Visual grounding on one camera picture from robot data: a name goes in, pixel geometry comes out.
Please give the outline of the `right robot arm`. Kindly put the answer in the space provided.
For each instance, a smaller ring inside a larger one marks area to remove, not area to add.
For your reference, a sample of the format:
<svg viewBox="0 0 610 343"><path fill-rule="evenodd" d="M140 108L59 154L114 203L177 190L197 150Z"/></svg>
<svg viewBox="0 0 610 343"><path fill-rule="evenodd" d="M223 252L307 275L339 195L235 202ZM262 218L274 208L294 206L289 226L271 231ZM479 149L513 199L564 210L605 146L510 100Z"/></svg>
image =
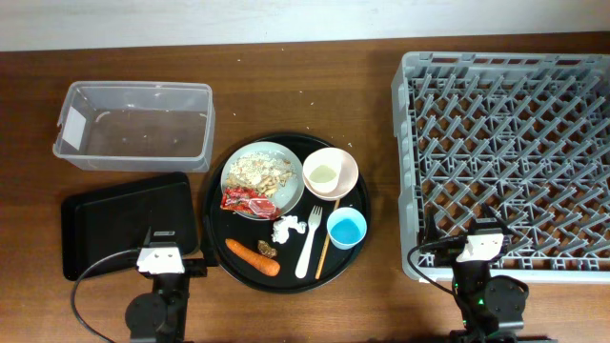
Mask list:
<svg viewBox="0 0 610 343"><path fill-rule="evenodd" d="M428 212L421 252L430 252L440 266L452 270L451 296L463 328L449 333L451 342L517 342L524 326L528 286L514 277L491 275L492 264L507 254L513 233L487 205L467 232L440 236L435 215Z"/></svg>

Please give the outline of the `blue plastic cup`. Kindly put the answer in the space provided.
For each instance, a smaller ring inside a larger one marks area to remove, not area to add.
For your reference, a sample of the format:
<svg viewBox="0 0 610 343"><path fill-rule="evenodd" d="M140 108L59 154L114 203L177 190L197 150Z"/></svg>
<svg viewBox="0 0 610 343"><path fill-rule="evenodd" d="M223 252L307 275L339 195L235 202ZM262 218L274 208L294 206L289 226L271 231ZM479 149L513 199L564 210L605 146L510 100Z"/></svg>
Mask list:
<svg viewBox="0 0 610 343"><path fill-rule="evenodd" d="M365 216L351 207L338 208L328 217L327 233L332 244L340 250L350 250L366 236L368 225Z"/></svg>

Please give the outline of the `red snack wrapper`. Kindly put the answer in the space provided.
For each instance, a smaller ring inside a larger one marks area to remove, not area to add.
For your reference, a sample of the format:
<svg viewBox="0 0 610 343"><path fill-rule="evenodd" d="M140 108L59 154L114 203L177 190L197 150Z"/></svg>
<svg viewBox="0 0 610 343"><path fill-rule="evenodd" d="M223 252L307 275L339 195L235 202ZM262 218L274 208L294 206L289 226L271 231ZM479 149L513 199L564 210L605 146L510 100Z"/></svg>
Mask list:
<svg viewBox="0 0 610 343"><path fill-rule="evenodd" d="M241 187L227 188L223 192L220 208L260 219L274 220L280 215L280 209L265 195Z"/></svg>

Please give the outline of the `round black tray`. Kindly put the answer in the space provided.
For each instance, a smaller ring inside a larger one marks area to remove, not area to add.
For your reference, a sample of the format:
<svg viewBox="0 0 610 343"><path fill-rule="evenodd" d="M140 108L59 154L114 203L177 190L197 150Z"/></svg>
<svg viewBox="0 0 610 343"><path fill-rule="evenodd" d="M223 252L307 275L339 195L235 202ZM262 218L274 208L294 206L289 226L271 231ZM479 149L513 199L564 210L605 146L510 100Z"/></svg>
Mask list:
<svg viewBox="0 0 610 343"><path fill-rule="evenodd" d="M255 252L259 240L266 242L271 240L273 224L268 220L252 220L238 213L220 208L222 198L220 179L222 169L227 161L227 159L223 159L220 162L206 186L205 198L202 203L202 216L207 215L209 217L209 232L213 239L217 260L231 276L243 284L263 292L302 293L334 280L356 260L365 244L364 241L350 250L340 250L334 245L330 245L321 276L318 280L315 279L318 260L326 235L326 222L334 204L317 198L308 190L303 193L298 204L289 211L290 215L296 215L298 219L306 220L313 206L318 205L323 208L322 222L315 232L310 265L304 278L299 279L295 276L297 259L301 254L306 238L304 234L293 232L287 243L275 246L278 250L278 256L275 260L280 265L279 274L275 277L259 272L231 252L225 244L227 238L234 239Z"/></svg>

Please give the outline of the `grey plate with food scraps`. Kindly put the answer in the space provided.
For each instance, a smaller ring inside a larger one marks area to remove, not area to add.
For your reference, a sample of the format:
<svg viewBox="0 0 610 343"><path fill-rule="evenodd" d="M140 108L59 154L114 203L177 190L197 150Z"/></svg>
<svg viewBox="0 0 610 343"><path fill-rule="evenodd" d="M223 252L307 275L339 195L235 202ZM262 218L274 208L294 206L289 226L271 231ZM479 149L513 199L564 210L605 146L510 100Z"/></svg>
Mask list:
<svg viewBox="0 0 610 343"><path fill-rule="evenodd" d="M244 191L274 205L276 216L289 212L304 192L302 164L284 145L269 141L248 144L234 152L221 173L223 193Z"/></svg>

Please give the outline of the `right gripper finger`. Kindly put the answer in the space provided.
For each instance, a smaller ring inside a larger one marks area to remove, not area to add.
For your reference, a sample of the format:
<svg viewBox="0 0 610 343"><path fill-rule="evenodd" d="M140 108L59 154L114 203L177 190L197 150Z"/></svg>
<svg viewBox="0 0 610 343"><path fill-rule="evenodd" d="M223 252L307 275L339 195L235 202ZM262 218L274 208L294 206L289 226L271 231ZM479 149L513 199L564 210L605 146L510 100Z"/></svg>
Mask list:
<svg viewBox="0 0 610 343"><path fill-rule="evenodd" d="M513 235L514 234L513 231L508 228L507 224L499 216L497 216L494 213L494 211L492 210L492 208L490 206L488 206L486 203L483 203L481 205L481 207L482 207L482 211L486 215L486 217L488 219L492 220L493 228L500 228L501 232L504 235Z"/></svg>
<svg viewBox="0 0 610 343"><path fill-rule="evenodd" d="M426 206L424 210L425 214L425 225L424 225L424 240L425 241L437 241L438 240L438 232L437 232L437 223L435 220L435 215L437 213L437 209L432 206Z"/></svg>

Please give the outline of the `pink bowl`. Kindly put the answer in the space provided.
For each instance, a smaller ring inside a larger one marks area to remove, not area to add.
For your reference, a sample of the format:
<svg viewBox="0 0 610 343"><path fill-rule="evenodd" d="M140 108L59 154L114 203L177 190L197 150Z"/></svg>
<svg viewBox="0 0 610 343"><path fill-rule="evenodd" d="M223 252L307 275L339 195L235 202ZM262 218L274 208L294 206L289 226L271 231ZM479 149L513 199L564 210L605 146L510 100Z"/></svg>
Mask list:
<svg viewBox="0 0 610 343"><path fill-rule="evenodd" d="M311 174L320 166L333 170L335 178L326 183L315 182ZM357 162L348 152L339 148L314 151L302 165L304 185L313 195L326 201L335 201L347 195L356 185L358 177Z"/></svg>

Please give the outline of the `cream paper cup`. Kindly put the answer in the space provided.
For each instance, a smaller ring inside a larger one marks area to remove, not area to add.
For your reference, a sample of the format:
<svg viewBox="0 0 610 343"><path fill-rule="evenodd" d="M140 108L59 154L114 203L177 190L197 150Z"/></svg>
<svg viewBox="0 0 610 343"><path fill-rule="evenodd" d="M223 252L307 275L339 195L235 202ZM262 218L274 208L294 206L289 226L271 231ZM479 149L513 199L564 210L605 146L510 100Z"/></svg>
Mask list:
<svg viewBox="0 0 610 343"><path fill-rule="evenodd" d="M337 149L320 149L303 163L303 177L316 193L332 192L338 184L342 155Z"/></svg>

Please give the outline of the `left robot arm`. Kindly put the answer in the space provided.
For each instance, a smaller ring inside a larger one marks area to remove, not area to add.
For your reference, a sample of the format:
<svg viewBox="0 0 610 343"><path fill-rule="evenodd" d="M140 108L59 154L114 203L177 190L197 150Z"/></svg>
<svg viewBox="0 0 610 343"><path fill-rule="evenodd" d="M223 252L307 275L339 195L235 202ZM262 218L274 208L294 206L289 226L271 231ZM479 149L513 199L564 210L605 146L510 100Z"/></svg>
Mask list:
<svg viewBox="0 0 610 343"><path fill-rule="evenodd" d="M171 226L149 226L137 248L135 267L152 281L152 290L138 295L125 311L131 342L185 340L191 280L206 277L208 269L217 265L205 255L183 256L196 250L197 238L194 218L180 219Z"/></svg>

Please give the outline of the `white tissue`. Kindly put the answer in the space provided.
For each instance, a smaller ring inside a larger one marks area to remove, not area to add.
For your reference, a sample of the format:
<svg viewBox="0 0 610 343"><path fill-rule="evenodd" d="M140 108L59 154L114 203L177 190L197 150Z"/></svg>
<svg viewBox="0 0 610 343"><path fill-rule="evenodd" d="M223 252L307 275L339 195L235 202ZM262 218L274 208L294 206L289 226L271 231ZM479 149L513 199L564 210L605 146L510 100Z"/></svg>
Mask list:
<svg viewBox="0 0 610 343"><path fill-rule="evenodd" d="M285 244L290 238L290 231L303 234L306 232L307 224L300 221L296 215L281 216L273 223L272 241Z"/></svg>

